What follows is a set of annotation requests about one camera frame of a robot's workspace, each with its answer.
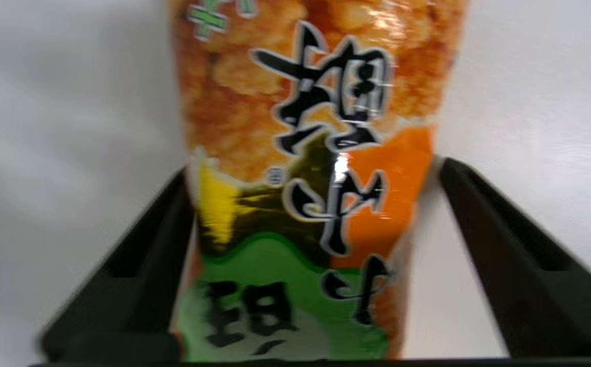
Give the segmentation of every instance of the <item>green label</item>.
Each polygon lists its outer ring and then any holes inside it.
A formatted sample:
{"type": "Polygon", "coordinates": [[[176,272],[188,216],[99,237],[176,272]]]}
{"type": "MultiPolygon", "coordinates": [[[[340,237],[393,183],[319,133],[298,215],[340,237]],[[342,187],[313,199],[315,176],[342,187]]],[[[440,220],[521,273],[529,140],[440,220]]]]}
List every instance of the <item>green label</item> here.
{"type": "MultiPolygon", "coordinates": [[[[179,301],[177,327],[190,362],[380,359],[386,334],[354,320],[354,302],[321,292],[317,267],[289,240],[253,235],[226,256],[202,258],[179,301]]],[[[360,270],[338,270],[352,289],[360,270]]]]}

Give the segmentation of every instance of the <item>plastic packaging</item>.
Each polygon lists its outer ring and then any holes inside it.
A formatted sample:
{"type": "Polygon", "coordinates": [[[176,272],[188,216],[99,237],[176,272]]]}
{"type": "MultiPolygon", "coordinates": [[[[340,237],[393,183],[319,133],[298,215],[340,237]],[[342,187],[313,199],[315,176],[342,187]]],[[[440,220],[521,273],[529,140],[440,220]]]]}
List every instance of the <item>plastic packaging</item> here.
{"type": "Polygon", "coordinates": [[[462,0],[170,0],[189,361],[399,358],[462,0]]]}

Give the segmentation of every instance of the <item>green plus sign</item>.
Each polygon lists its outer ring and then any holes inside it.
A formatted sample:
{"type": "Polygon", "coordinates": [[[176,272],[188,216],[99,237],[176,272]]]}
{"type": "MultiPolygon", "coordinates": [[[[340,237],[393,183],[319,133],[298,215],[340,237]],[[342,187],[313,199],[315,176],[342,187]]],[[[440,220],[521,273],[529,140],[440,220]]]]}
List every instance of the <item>green plus sign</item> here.
{"type": "Polygon", "coordinates": [[[237,0],[237,10],[244,18],[254,18],[256,16],[255,0],[237,0]]]}
{"type": "Polygon", "coordinates": [[[212,31],[225,33],[227,31],[227,17],[218,12],[218,8],[229,0],[200,0],[200,5],[191,5],[188,19],[198,26],[195,37],[209,42],[212,31]]]}

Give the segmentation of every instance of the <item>white background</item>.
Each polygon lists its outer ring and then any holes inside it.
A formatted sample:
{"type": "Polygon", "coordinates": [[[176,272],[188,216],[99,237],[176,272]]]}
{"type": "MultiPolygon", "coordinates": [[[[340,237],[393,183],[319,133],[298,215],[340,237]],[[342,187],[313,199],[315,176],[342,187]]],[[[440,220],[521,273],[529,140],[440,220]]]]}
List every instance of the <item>white background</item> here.
{"type": "MultiPolygon", "coordinates": [[[[0,366],[184,160],[160,0],[0,0],[0,366]]],[[[591,0],[477,0],[438,152],[591,267],[591,0]]],[[[503,355],[447,200],[424,195],[408,357],[503,355]]]]}

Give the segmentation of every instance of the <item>orange snack bag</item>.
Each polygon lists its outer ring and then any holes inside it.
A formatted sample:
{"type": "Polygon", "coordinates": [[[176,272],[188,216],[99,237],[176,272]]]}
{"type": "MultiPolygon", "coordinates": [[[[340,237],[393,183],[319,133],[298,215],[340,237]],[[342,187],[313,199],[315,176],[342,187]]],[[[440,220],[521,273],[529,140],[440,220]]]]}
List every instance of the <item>orange snack bag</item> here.
{"type": "Polygon", "coordinates": [[[197,236],[185,360],[398,358],[466,0],[169,0],[197,236]]]}

